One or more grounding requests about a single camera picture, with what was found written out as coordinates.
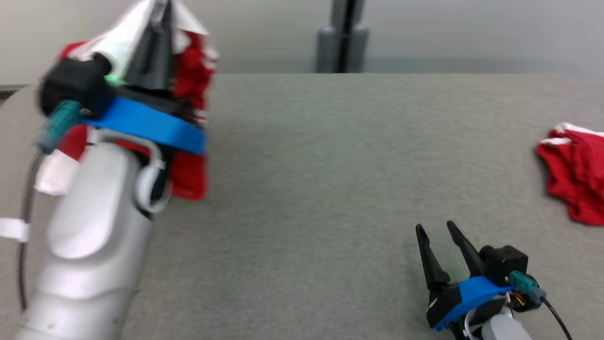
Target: cable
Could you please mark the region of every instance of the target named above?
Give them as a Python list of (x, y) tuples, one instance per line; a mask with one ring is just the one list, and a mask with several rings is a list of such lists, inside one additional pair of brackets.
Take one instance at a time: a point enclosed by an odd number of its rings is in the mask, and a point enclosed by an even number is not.
[(562, 330), (564, 331), (564, 334), (567, 336), (567, 339), (568, 340), (573, 340), (573, 337), (570, 336), (570, 333), (568, 332), (568, 329), (564, 325), (564, 322), (562, 321), (562, 319), (558, 315), (558, 312), (556, 312), (556, 310), (550, 304), (550, 302), (547, 301), (547, 299), (544, 296), (541, 297), (541, 301), (547, 306), (547, 308), (550, 309), (551, 314), (554, 316), (554, 318), (556, 318), (556, 321), (560, 324), (560, 327), (562, 327)]
[[(25, 187), (25, 195), (23, 197), (23, 205), (21, 207), (21, 220), (26, 224), (30, 224), (31, 221), (31, 206), (34, 198), (34, 184), (36, 182), (36, 174), (46, 154), (39, 151), (36, 154), (33, 162), (31, 162), (30, 170), (27, 175), (27, 182)], [(27, 309), (27, 285), (25, 284), (25, 262), (27, 259), (27, 243), (19, 242), (19, 248), (17, 253), (17, 285), (19, 289), (19, 303), (21, 304), (21, 311), (24, 312)]]

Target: gray tabletop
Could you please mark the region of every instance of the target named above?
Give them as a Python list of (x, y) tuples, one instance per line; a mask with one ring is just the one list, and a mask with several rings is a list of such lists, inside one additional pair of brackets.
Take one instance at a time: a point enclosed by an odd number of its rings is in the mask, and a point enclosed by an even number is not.
[[(604, 229), (545, 194), (535, 145), (568, 121), (604, 131), (604, 81), (491, 75), (220, 75), (210, 194), (157, 221), (124, 339), (452, 339), (425, 319), (422, 223), (454, 280), (446, 231), (511, 244), (575, 339), (601, 339)], [(0, 215), (17, 216), (41, 118), (33, 89), (0, 111)], [(37, 196), (28, 273), (56, 198)], [(18, 323), (14, 242), (0, 240), (0, 338)], [(547, 309), (519, 316), (563, 339)]]

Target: gray table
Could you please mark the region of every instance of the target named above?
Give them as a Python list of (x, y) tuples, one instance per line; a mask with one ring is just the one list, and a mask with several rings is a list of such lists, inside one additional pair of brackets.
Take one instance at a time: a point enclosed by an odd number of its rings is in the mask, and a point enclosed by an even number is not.
[[(221, 75), (211, 192), (158, 218), (128, 340), (452, 339), (425, 320), (414, 226), (454, 280), (445, 221), (512, 244), (575, 339), (602, 338), (604, 229), (544, 192), (534, 146), (555, 123), (604, 130), (604, 82), (490, 75)], [(31, 88), (0, 111), (0, 215), (17, 216), (42, 120)], [(35, 204), (36, 275), (55, 198)], [(0, 338), (18, 322), (14, 242), (0, 240)], [(543, 308), (534, 339), (563, 339)]]

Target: white strap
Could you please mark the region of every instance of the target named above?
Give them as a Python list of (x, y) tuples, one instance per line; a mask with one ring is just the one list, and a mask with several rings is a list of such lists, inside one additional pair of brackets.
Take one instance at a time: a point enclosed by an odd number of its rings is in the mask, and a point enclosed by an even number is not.
[(0, 237), (27, 242), (30, 239), (30, 225), (18, 218), (0, 218)]

